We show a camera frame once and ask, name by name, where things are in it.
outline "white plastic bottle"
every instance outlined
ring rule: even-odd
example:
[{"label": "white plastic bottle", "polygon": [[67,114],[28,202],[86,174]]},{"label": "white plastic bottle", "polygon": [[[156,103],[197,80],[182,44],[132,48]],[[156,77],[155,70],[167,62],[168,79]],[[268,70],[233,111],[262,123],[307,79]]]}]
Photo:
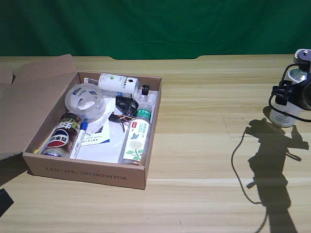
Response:
[{"label": "white plastic bottle", "polygon": [[[292,81],[293,84],[300,83],[306,79],[307,79],[307,72],[304,72],[300,69],[290,70],[285,77],[285,80]],[[276,98],[276,102],[273,106],[280,111],[289,113],[289,114],[294,115],[294,116],[298,116],[302,110],[301,108],[299,108],[298,106],[296,106],[290,102],[287,102],[286,105],[282,105],[281,102],[278,101],[277,98]],[[291,127],[292,125],[294,125],[294,123],[296,121],[295,118],[292,118],[290,116],[286,116],[286,115],[279,113],[273,109],[271,109],[271,112],[270,112],[270,120],[274,124],[276,124],[280,127]]]},{"label": "white plastic bottle", "polygon": [[103,90],[114,91],[117,96],[133,99],[136,99],[141,92],[147,91],[148,94],[149,91],[149,86],[142,85],[137,78],[107,73],[100,75],[98,87]]}]

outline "paper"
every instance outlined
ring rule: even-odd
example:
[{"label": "paper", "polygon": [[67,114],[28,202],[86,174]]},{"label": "paper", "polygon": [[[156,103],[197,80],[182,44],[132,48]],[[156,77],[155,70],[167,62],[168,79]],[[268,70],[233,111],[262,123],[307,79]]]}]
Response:
[{"label": "paper", "polygon": [[85,134],[81,146],[94,145],[99,143],[107,143],[110,141],[109,121],[107,120],[97,132],[91,136]]},{"label": "paper", "polygon": [[107,122],[110,127],[110,142],[80,147],[77,159],[117,163],[125,134],[118,123]]},{"label": "paper", "polygon": [[111,113],[115,110],[116,98],[105,98],[104,100],[106,102],[105,112],[98,120],[88,124],[86,136],[92,136],[96,133],[108,121]]}]

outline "plastic container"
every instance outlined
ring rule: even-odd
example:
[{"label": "plastic container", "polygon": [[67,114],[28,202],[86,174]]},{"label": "plastic container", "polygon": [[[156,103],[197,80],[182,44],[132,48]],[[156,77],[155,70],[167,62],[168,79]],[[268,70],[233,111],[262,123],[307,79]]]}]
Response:
[{"label": "plastic container", "polygon": [[119,163],[144,165],[150,138],[152,106],[140,103],[135,119],[129,122]]},{"label": "plastic container", "polygon": [[142,85],[137,78],[115,74],[101,74],[98,87],[102,90],[114,91],[116,96],[136,99],[140,94],[148,95],[149,86]]},{"label": "plastic container", "polygon": [[66,95],[65,104],[71,113],[88,123],[99,119],[106,109],[102,91],[90,83],[79,84],[72,88]]}]

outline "white marker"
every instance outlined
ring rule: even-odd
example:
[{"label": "white marker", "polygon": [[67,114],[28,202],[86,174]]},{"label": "white marker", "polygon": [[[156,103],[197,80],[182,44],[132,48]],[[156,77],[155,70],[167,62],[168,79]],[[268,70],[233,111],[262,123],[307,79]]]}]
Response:
[{"label": "white marker", "polygon": [[77,158],[78,152],[80,150],[80,147],[81,147],[81,144],[83,141],[84,134],[86,133],[87,125],[88,125],[88,123],[86,121],[82,122],[77,140],[75,141],[73,148],[71,150],[71,153],[70,153],[70,159],[76,159]]}]

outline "green screen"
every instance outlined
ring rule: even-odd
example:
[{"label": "green screen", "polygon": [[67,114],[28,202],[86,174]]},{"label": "green screen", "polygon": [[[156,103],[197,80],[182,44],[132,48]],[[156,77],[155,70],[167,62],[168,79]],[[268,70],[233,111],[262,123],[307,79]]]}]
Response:
[{"label": "green screen", "polygon": [[310,0],[2,0],[0,55],[187,59],[311,49]]}]

